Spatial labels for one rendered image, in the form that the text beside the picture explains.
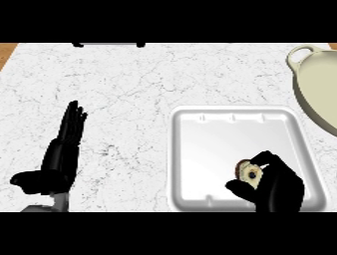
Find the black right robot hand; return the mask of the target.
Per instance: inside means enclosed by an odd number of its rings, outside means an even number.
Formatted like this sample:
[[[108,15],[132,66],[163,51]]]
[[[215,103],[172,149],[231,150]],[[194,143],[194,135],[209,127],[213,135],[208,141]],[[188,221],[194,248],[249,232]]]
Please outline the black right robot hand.
[[[293,170],[268,150],[249,162],[258,166],[265,165],[256,188],[237,179],[230,180],[224,187],[255,205],[256,212],[296,213],[302,203],[304,183]]]

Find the white plastic tray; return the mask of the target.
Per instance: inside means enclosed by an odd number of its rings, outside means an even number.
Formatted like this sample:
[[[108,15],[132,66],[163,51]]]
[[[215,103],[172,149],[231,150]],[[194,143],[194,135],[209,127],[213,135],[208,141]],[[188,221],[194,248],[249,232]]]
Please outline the white plastic tray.
[[[276,154],[304,182],[301,210],[320,212],[329,198],[293,111],[280,106],[179,106],[168,121],[168,205],[175,211],[250,211],[224,188],[234,166]]]

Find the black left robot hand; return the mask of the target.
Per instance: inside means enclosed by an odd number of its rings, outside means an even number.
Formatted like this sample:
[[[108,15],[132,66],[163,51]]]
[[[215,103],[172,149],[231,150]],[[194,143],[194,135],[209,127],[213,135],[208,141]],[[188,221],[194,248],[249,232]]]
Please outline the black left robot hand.
[[[69,102],[58,134],[43,154],[40,169],[18,172],[9,178],[9,183],[18,186],[26,194],[49,195],[70,190],[76,178],[85,119],[86,113],[77,102]]]

